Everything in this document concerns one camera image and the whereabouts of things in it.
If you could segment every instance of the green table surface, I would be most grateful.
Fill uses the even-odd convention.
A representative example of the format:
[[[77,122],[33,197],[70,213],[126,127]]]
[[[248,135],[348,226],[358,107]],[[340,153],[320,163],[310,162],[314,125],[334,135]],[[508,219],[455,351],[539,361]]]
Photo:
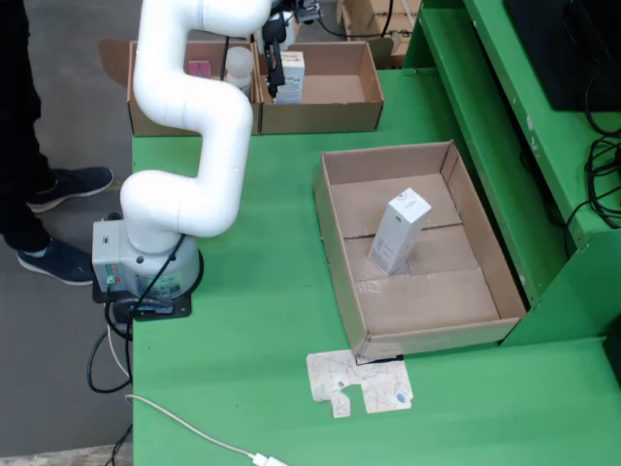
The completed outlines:
[[[315,403],[309,353],[345,350],[311,183],[323,150],[446,141],[457,122],[435,71],[381,72],[375,133],[253,138],[239,218],[202,240],[194,313],[137,323],[134,390],[216,438],[290,466],[599,464],[621,457],[621,396],[601,342],[406,358],[408,411],[352,417]],[[134,169],[196,173],[200,139],[135,138]],[[138,402],[137,466],[247,465]]]

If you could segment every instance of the person's leg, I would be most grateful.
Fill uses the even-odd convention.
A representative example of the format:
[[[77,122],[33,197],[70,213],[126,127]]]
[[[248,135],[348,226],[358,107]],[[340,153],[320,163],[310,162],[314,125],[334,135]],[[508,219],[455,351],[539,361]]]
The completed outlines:
[[[34,121],[41,101],[28,59],[28,18],[21,0],[0,0],[0,234],[16,250],[38,251],[49,234],[26,205],[55,183],[39,152]]]
[[[67,284],[92,283],[90,255],[50,238],[33,214],[112,182],[108,169],[52,171],[34,122],[41,116],[28,58],[28,18],[22,0],[0,0],[0,234],[22,267]]]

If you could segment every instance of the sneaker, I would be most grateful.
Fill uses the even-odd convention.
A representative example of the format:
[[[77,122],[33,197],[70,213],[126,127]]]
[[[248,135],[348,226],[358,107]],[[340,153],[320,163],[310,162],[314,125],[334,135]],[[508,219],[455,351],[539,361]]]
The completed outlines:
[[[56,185],[29,199],[28,206],[35,214],[47,212],[67,199],[89,197],[110,187],[114,174],[109,168],[95,167],[81,170],[52,170]]]
[[[54,277],[65,284],[93,284],[90,255],[60,241],[51,240],[43,257],[34,257],[20,250],[17,252],[17,260],[24,269]]]

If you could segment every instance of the concrete floor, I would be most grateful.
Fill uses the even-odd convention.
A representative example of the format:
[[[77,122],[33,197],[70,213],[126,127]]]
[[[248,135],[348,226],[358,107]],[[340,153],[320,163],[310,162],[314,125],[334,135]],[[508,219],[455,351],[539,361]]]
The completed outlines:
[[[325,23],[336,30],[334,1],[322,3]],[[25,4],[30,57],[43,100],[37,124],[43,152],[53,167],[107,165],[116,174],[117,183],[108,192],[42,216],[55,238],[90,250],[93,221],[119,212],[118,190],[131,173],[125,92],[103,72],[97,42],[135,39],[141,1]],[[335,39],[318,24],[304,26],[300,36],[301,42]],[[90,288],[26,272],[3,242],[0,263],[0,457],[113,444],[131,412],[122,394],[97,395],[86,386],[86,359],[105,329],[103,310],[92,303]],[[107,350],[99,353],[94,374],[102,386],[122,382]]]

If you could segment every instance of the small white box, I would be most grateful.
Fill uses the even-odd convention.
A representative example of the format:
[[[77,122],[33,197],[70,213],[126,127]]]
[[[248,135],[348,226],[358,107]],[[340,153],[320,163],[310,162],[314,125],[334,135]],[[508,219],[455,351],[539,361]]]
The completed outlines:
[[[384,275],[406,264],[430,212],[427,201],[410,188],[388,203],[369,253],[369,259]]]
[[[284,72],[284,85],[278,88],[274,103],[301,104],[306,72],[304,54],[300,51],[283,51],[280,58]]]

